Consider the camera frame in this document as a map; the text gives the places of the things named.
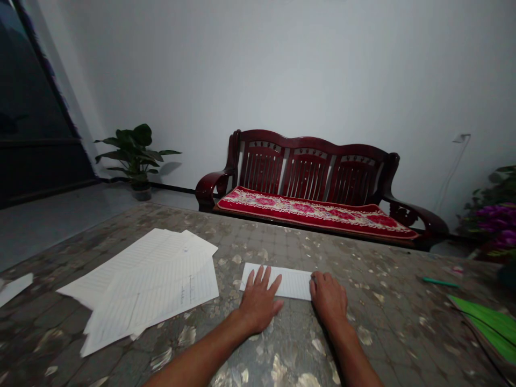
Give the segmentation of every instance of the floral cushion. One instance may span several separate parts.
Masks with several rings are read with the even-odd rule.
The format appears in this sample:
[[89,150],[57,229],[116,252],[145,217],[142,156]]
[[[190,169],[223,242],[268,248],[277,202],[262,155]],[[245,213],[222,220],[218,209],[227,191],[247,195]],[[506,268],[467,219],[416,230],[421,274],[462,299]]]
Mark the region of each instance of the floral cushion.
[[376,204],[348,206],[290,198],[236,187],[217,203],[217,208],[223,211],[383,238],[414,239],[419,236],[415,231],[387,216]]

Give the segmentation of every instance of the patterned tablecloth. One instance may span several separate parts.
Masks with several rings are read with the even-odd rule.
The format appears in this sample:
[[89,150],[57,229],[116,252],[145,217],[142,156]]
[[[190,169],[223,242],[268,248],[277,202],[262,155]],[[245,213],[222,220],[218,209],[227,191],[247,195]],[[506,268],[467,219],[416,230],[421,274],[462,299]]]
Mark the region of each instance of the patterned tablecloth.
[[[90,311],[55,290],[155,227],[188,229],[219,246],[213,260],[220,297],[146,330],[135,342],[122,339],[80,358]],[[239,305],[245,262],[332,273],[347,289],[348,319],[386,386],[502,385],[446,297],[515,315],[514,298],[496,282],[497,265],[154,204],[124,212],[2,273],[7,279],[34,273],[35,280],[0,309],[0,385],[142,385]],[[463,279],[443,269],[459,263]],[[336,386],[341,377],[311,303],[286,299],[270,326],[233,353],[213,384]]]

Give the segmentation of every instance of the green folder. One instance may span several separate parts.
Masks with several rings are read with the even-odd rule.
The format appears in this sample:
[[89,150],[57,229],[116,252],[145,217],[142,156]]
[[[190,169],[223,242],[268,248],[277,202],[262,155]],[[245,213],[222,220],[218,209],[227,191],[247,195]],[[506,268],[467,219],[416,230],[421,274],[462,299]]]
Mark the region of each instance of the green folder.
[[485,306],[450,295],[448,297],[458,309],[472,314],[472,316],[467,314],[463,314],[463,316],[468,318],[477,333],[480,332],[484,336],[491,348],[496,350],[498,355],[504,360],[516,366],[516,347],[483,323],[483,321],[486,322],[516,345],[516,321],[503,313],[494,311]]

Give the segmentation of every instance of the hand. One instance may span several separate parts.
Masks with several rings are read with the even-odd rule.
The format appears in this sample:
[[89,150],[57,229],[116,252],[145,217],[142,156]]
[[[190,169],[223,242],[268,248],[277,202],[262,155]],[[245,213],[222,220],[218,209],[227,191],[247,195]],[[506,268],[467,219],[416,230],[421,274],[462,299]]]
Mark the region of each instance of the hand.
[[328,331],[332,332],[348,323],[346,289],[330,273],[312,273],[310,294],[313,306]]
[[237,311],[246,322],[249,335],[262,332],[270,324],[270,321],[278,314],[283,307],[283,300],[274,301],[274,295],[278,291],[281,283],[281,274],[277,276],[270,289],[267,285],[270,279],[270,266],[265,270],[263,276],[263,266],[260,266],[254,280],[254,270],[247,278],[246,289],[242,296]]

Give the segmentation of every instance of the white paper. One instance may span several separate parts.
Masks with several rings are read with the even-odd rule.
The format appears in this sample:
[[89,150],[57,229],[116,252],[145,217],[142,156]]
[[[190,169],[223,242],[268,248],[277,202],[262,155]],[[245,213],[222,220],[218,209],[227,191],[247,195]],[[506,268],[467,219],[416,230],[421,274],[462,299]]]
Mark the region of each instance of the white paper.
[[91,316],[81,355],[218,296],[213,259],[205,252],[117,273]]
[[[242,282],[240,283],[240,290],[245,290],[247,278],[249,277],[249,273],[251,273],[251,270],[254,270],[254,275],[256,278],[256,274],[258,273],[259,268],[259,264],[246,262],[246,265],[243,267],[243,275]],[[282,278],[281,284],[278,288],[278,292],[276,293],[277,296],[298,298],[307,301],[310,301],[312,299],[312,297],[310,296],[310,279],[312,273],[310,273],[309,271],[285,269],[271,266],[270,279],[267,288],[269,288],[272,285],[276,277],[280,274],[282,275]]]
[[57,290],[94,310],[116,273],[180,258],[190,250],[213,255],[217,247],[189,231],[153,229],[138,241],[85,276]]
[[8,283],[0,292],[0,307],[7,304],[10,300],[20,294],[26,287],[32,284],[34,279],[32,273],[20,277]]

